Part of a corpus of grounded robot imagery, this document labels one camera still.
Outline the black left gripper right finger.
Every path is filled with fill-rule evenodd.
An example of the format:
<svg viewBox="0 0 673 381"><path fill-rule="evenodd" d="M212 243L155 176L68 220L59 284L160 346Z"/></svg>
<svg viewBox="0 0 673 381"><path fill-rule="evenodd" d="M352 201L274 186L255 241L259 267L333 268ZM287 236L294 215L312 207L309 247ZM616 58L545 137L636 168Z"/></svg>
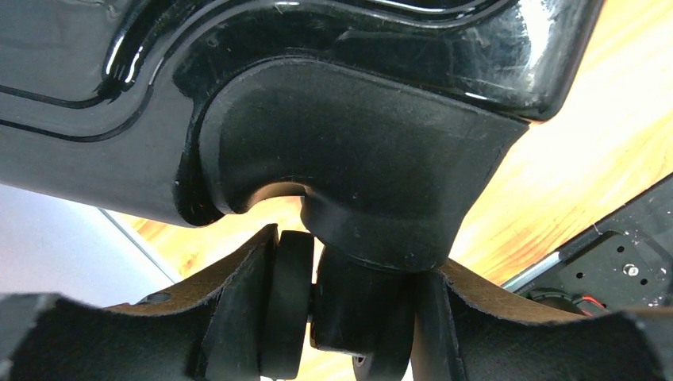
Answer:
<svg viewBox="0 0 673 381"><path fill-rule="evenodd" d="M669 380L671 308L584 317L449 261L416 274L416 380Z"/></svg>

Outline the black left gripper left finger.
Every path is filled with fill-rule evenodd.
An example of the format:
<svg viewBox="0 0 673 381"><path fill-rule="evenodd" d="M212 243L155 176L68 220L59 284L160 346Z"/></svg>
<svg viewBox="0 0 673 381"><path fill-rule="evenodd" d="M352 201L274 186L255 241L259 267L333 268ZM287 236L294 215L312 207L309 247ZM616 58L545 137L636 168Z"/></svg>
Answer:
<svg viewBox="0 0 673 381"><path fill-rule="evenodd" d="M4 380L257 380L278 244L263 227L235 252L135 305L3 294Z"/></svg>

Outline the black white space suitcase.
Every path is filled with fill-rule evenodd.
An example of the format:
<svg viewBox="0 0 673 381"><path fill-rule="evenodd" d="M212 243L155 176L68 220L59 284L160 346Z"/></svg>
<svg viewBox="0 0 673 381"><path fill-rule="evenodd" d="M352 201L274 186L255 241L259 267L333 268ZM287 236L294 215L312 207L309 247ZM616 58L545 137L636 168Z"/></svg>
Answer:
<svg viewBox="0 0 673 381"><path fill-rule="evenodd" d="M403 377L416 274L531 121L600 1L4 1L2 183L190 226L302 198L278 232L260 376L305 333Z"/></svg>

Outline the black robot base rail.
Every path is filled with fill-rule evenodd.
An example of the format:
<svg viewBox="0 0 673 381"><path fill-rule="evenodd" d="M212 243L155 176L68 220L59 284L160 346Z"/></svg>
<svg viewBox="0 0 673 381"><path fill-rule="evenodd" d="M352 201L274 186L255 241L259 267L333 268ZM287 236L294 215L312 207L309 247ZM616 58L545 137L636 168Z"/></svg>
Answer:
<svg viewBox="0 0 673 381"><path fill-rule="evenodd" d="M672 177L503 283L538 302L562 300L595 315L672 305Z"/></svg>

